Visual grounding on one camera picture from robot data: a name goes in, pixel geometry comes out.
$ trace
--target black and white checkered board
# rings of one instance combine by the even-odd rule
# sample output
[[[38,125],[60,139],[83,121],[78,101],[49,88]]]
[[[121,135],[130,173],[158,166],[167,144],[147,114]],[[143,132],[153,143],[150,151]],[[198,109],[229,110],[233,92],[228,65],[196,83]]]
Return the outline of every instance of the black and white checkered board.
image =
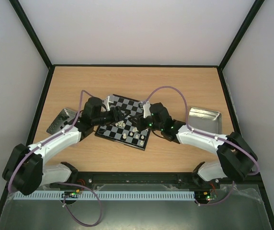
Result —
[[[128,120],[130,116],[142,114],[143,109],[139,107],[138,101],[123,96],[114,95],[114,103],[110,107],[115,106],[120,106],[121,108],[131,112],[130,115],[124,119],[125,126],[99,126],[95,132],[95,135],[112,141],[118,141],[140,150],[145,150],[148,138],[150,136],[150,130],[147,129],[143,130],[142,132],[138,131],[138,133],[135,133],[133,132],[135,127],[132,126],[132,123]]]

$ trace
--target light wood surface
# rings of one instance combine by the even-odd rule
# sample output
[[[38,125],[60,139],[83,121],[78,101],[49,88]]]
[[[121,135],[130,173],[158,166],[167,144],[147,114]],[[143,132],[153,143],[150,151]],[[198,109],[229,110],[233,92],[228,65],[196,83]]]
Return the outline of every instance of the light wood surface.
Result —
[[[118,94],[144,100],[162,85],[178,88],[190,106],[221,112],[223,133],[233,131],[215,68],[56,67],[34,141],[49,136],[46,129],[64,107],[77,110],[82,89],[102,99]],[[176,91],[162,89],[150,102],[162,102],[174,119],[185,120],[184,104]],[[209,152],[168,142],[153,134],[142,151],[95,137],[93,133],[63,150],[48,164],[67,161],[87,172],[190,172],[200,162],[215,159]]]

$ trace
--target black cable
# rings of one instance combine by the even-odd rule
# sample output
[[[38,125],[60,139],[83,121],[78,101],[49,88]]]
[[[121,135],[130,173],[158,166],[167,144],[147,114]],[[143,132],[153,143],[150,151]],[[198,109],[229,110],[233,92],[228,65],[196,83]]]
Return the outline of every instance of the black cable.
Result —
[[[156,134],[156,133],[154,132],[154,130],[153,130],[153,129],[151,129],[151,131],[152,131],[152,133],[153,133],[155,136],[157,136],[157,137],[159,137],[159,138],[162,138],[162,139],[165,139],[164,137],[162,137],[162,136],[160,136],[160,135]]]

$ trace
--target gray floor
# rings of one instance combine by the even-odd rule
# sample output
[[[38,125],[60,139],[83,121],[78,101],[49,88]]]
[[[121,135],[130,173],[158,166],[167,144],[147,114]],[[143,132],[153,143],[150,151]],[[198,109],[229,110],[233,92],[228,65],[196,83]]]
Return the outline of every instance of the gray floor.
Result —
[[[102,222],[94,230],[269,230],[264,205],[242,195],[231,195],[217,206],[198,207],[191,201],[103,201]],[[96,201],[77,201],[70,207],[82,222],[94,223]],[[80,230],[60,201],[8,200],[0,230]]]

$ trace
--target silver tray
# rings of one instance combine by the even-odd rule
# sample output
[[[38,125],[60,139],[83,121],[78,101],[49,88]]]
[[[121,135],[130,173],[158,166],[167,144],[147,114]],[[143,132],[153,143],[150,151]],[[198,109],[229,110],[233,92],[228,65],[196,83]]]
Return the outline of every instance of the silver tray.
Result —
[[[75,115],[75,111],[64,108],[54,119],[49,128],[47,128],[46,132],[51,135],[57,133],[65,126],[66,122],[75,118]],[[222,134],[222,114],[220,112],[190,107],[188,121],[189,124],[195,128],[211,133]]]

